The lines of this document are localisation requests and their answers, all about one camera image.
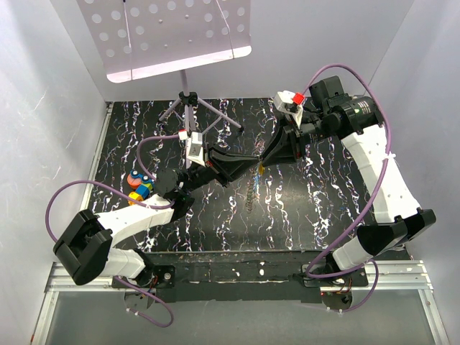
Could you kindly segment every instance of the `tripod leg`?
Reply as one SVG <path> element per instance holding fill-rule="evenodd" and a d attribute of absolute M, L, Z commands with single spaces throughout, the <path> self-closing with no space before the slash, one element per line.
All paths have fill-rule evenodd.
<path fill-rule="evenodd" d="M 205 133 L 209 132 L 209 130 L 212 129 L 214 126 L 216 126 L 221 119 L 222 118 L 219 116 L 217 118 L 217 120 L 215 120 L 212 124 L 210 124 L 208 128 L 206 128 L 204 131 L 201 132 L 201 134 L 205 134 Z"/>
<path fill-rule="evenodd" d="M 213 113 L 219 115 L 220 117 L 224 118 L 225 120 L 227 120 L 228 122 L 230 122 L 231 124 L 233 124 L 236 128 L 241 128 L 241 124 L 239 124 L 238 122 L 234 121 L 233 119 L 230 119 L 227 115 L 225 115 L 222 111 L 219 111 L 217 110 L 216 108 L 214 108 L 212 105 L 206 103 L 204 100 L 202 100 L 201 98 L 198 97 L 198 102 L 199 104 L 205 106 L 206 108 L 208 108 L 209 110 L 211 110 Z"/>
<path fill-rule="evenodd" d="M 165 111 L 165 112 L 163 113 L 162 116 L 160 116 L 160 119 L 159 119 L 158 121 L 163 121 L 163 120 L 165 119 L 166 116 L 168 116 L 169 114 L 171 114 L 171 111 L 173 111 L 174 108 L 175 108 L 176 106 L 178 106 L 179 103 L 180 103 L 180 98 L 176 99 L 176 100 L 174 101 L 174 103 L 171 104 L 171 106 L 168 108 L 168 110 Z"/>
<path fill-rule="evenodd" d="M 185 106 L 185 129 L 187 132 L 196 131 L 195 117 L 193 116 L 192 106 Z"/>

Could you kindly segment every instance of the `white perforated panel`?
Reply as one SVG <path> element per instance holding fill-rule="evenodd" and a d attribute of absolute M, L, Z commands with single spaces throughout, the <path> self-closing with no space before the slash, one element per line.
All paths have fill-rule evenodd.
<path fill-rule="evenodd" d="M 218 1 L 77 0 L 114 83 L 248 55 L 250 0 Z"/>

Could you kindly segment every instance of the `tripod stand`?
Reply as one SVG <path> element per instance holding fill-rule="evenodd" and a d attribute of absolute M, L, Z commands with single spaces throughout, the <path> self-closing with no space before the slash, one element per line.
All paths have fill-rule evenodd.
<path fill-rule="evenodd" d="M 196 123 L 195 123 L 195 118 L 193 117 L 193 107 L 197 106 L 198 104 L 201 104 L 202 106 L 205 106 L 206 108 L 211 110 L 213 113 L 218 115 L 218 118 L 212 124 L 210 124 L 208 128 L 202 131 L 201 134 L 205 134 L 207 131 L 212 129 L 214 126 L 218 124 L 218 122 L 221 119 L 227 120 L 230 124 L 233 124 L 236 128 L 239 128 L 240 131 L 243 130 L 243 127 L 241 126 L 241 124 L 229 118 L 222 111 L 219 111 L 218 109 L 214 108 L 209 103 L 206 103 L 203 99 L 198 97 L 196 92 L 188 91 L 188 82 L 187 82 L 187 75 L 185 74 L 185 70 L 180 70 L 180 79 L 182 80 L 183 91 L 179 93 L 179 98 L 176 99 L 173 104 L 171 104 L 169 109 L 165 111 L 165 113 L 160 117 L 159 121 L 163 121 L 166 118 L 166 116 L 171 114 L 171 112 L 175 109 L 176 106 L 179 105 L 179 103 L 182 103 L 185 106 L 185 121 L 184 121 L 185 130 L 187 131 L 187 133 L 195 132 Z"/>

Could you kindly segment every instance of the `gray floor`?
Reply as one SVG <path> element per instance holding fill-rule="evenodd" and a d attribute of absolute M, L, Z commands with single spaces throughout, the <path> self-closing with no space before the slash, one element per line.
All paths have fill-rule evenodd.
<path fill-rule="evenodd" d="M 166 329 L 127 313 L 123 298 L 60 293 L 47 344 L 433 344 L 417 291 L 376 291 L 343 316 L 295 301 L 173 303 Z M 160 305 L 148 314 L 167 320 Z"/>

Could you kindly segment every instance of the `black marble surface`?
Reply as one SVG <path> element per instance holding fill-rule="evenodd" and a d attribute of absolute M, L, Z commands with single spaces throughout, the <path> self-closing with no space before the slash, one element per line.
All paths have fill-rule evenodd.
<path fill-rule="evenodd" d="M 127 174 L 136 162 L 138 142 L 153 135 L 174 134 L 183 127 L 183 107 L 157 124 L 169 101 L 115 103 L 97 169 L 96 180 L 129 194 Z M 220 121 L 206 136 L 233 152 L 261 152 L 275 129 L 277 110 L 270 98 L 212 100 L 211 103 L 245 126 Z M 208 109 L 195 110 L 203 130 L 216 119 Z M 145 145 L 142 160 L 151 172 L 159 167 L 184 167 L 184 146 L 178 140 Z M 248 202 L 252 194 L 253 201 Z M 149 251 L 296 250 L 326 248 L 358 215 L 369 193 L 349 152 L 337 138 L 308 147 L 308 156 L 292 165 L 266 168 L 262 176 L 249 171 L 228 188 L 212 182 L 193 192 L 195 204 L 186 217 L 123 241 L 119 247 Z M 110 211 L 127 202 L 101 188 L 92 192 L 89 208 Z M 372 221 L 367 214 L 364 221 Z"/>

